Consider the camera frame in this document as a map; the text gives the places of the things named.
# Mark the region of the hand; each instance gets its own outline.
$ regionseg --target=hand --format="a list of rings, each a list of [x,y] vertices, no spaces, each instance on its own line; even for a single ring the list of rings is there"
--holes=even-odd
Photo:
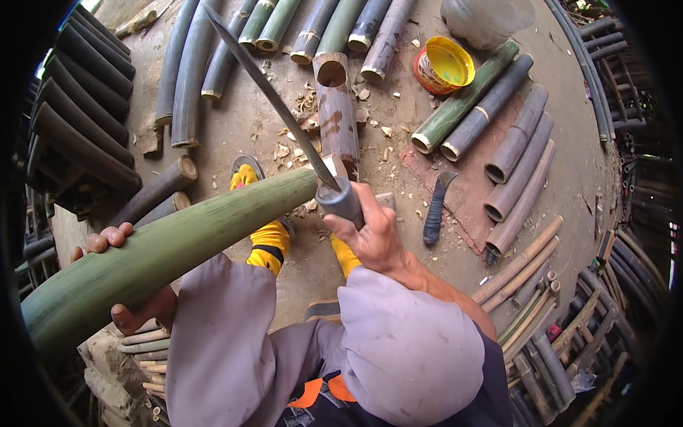
[[[132,233],[133,225],[131,223],[123,223],[119,228],[107,227],[100,234],[90,234],[85,252],[102,253],[107,250],[109,245],[121,247],[125,243],[126,237]],[[76,262],[82,257],[83,248],[76,246],[71,255],[71,262]],[[170,331],[173,325],[173,317],[176,314],[176,299],[177,296],[171,286],[166,286],[152,295],[150,300],[135,310],[134,313],[123,304],[115,304],[111,308],[111,319],[124,335],[134,334],[151,318],[156,318]]]

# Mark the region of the red patch on floor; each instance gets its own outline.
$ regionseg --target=red patch on floor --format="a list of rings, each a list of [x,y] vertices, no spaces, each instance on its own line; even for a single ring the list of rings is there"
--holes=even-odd
[[[458,224],[447,224],[447,227],[453,226],[458,236],[463,238],[477,255],[484,252],[486,238],[491,233],[491,228],[496,225],[482,206],[494,188],[493,181],[488,179],[484,172],[484,163],[488,162],[500,145],[507,128],[514,123],[521,107],[522,99],[516,94],[513,95],[484,130],[479,140],[457,163],[448,161],[438,149],[436,154],[424,155],[412,144],[400,154],[403,166],[423,185],[421,196],[424,200],[432,199],[434,183],[441,172],[458,172],[444,198],[444,206],[458,220]]]

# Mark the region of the green bamboo pole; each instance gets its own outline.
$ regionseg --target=green bamboo pole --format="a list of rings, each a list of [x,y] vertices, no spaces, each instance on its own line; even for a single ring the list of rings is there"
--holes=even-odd
[[[277,52],[300,3],[301,0],[280,0],[261,31],[256,47],[264,52]]]
[[[251,13],[245,28],[240,34],[238,42],[245,48],[253,51],[256,49],[256,41],[261,35],[261,31],[266,26],[270,14],[273,13],[273,9],[277,5],[278,0],[259,0],[254,7],[254,11]]]
[[[321,53],[344,52],[348,36],[363,11],[366,0],[340,0],[322,34],[316,56]]]
[[[116,303],[134,309],[192,268],[316,195],[315,174],[298,168],[180,210],[135,230],[120,247],[89,253],[22,303],[44,359],[73,350],[111,322]]]
[[[519,45],[508,40],[488,61],[484,62],[477,70],[472,83],[455,91],[413,133],[410,140],[417,150],[424,154],[434,151],[486,93],[489,86],[496,81],[518,52]]]

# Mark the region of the plastic container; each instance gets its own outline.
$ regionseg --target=plastic container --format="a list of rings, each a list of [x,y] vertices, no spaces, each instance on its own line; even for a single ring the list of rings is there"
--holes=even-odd
[[[475,49],[495,49],[536,21],[530,0],[443,0],[441,18],[453,37]]]

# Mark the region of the dirt ground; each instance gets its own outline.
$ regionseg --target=dirt ground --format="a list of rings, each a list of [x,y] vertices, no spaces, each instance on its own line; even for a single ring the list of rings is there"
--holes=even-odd
[[[239,2],[225,0],[222,15],[229,16]],[[115,2],[105,1],[97,13],[98,18],[110,27],[121,22],[116,19],[125,16],[120,8],[111,6],[111,3]],[[247,73],[235,66],[222,99],[214,103],[202,101],[199,147],[175,150],[165,146],[161,155],[143,157],[141,147],[155,137],[152,123],[157,84],[164,50],[178,13],[180,2],[176,3],[149,32],[124,40],[131,49],[130,56],[137,69],[126,126],[130,130],[129,149],[135,155],[135,168],[144,182],[154,179],[154,171],[162,171],[181,154],[187,153],[192,157],[197,163],[199,178],[187,187],[186,192],[196,203],[229,190],[229,168],[240,153],[258,157],[266,175],[273,175],[285,169],[282,166],[278,169],[279,163],[292,160],[291,155],[283,160],[273,160],[277,144],[289,146],[293,151],[296,143],[284,135],[278,136],[283,128],[282,121]],[[539,83],[548,90],[546,111],[555,121],[551,138],[557,144],[557,152],[548,174],[548,184],[531,212],[531,225],[524,228],[514,247],[517,251],[523,250],[555,215],[564,218],[564,226],[558,233],[560,244],[551,263],[551,268],[558,272],[562,283],[563,298],[557,312],[559,316],[566,312],[569,296],[574,294],[578,271],[591,262],[597,249],[598,243],[593,237],[594,217],[587,202],[592,209],[595,194],[599,187],[602,188],[605,210],[609,214],[615,196],[612,191],[613,175],[607,172],[593,107],[586,97],[579,65],[567,38],[543,0],[532,0],[532,3],[536,9],[535,24],[514,35],[520,44],[520,53],[529,53],[535,60],[529,78],[525,79],[518,93],[524,98],[533,83]],[[301,3],[281,45],[293,44],[313,4],[314,1]],[[358,101],[358,105],[368,108],[370,119],[379,122],[376,128],[366,126],[359,130],[360,168],[362,179],[370,183],[376,193],[395,193],[397,214],[403,220],[398,225],[405,246],[425,261],[434,274],[471,294],[485,276],[496,273],[509,258],[499,261],[492,268],[486,268],[484,259],[464,244],[460,236],[455,232],[448,233],[446,228],[442,229],[444,237],[428,249],[422,243],[423,220],[415,214],[417,209],[422,209],[424,213],[427,210],[418,196],[420,184],[402,166],[399,158],[399,153],[410,144],[410,133],[404,132],[400,126],[413,131],[433,112],[428,100],[429,93],[413,76],[412,64],[419,49],[410,41],[416,38],[423,45],[432,36],[449,36],[440,19],[440,4],[440,1],[418,1],[413,13],[414,22],[406,24],[403,29],[398,51],[387,71],[387,80],[381,85],[359,84],[370,90],[370,97],[366,101]],[[112,18],[113,15],[107,18],[107,13],[115,14],[116,19]],[[212,52],[216,43],[213,37],[210,46]],[[464,46],[472,53],[477,64],[486,58],[486,53],[474,51],[466,44]],[[273,74],[271,83],[288,105],[294,106],[299,93],[307,93],[306,82],[313,85],[312,68],[296,65],[287,55],[257,55],[256,61],[259,65],[264,61],[271,63],[267,70]],[[362,63],[363,57],[352,55],[349,60],[349,74],[356,81]],[[392,96],[394,92],[399,92],[400,97]],[[394,130],[392,138],[386,138],[380,126],[391,127]],[[388,147],[392,147],[393,151],[389,153],[389,161],[382,163],[383,153]],[[408,198],[410,193],[415,195],[412,199]],[[290,215],[296,228],[296,238],[292,239],[292,246],[277,280],[277,310],[273,330],[301,321],[306,307],[312,301],[332,299],[336,289],[344,285],[341,269],[330,246],[329,231],[321,216],[320,209],[316,212],[300,209]],[[64,265],[68,263],[67,251],[73,244],[79,243],[79,239],[85,239],[90,229],[83,224],[78,225],[75,217],[67,212],[60,212],[54,223],[60,261]],[[235,260],[243,260],[249,255],[250,248],[251,243],[245,239],[228,248],[226,253]],[[512,306],[504,303],[492,315],[500,329],[504,320],[513,315]]]

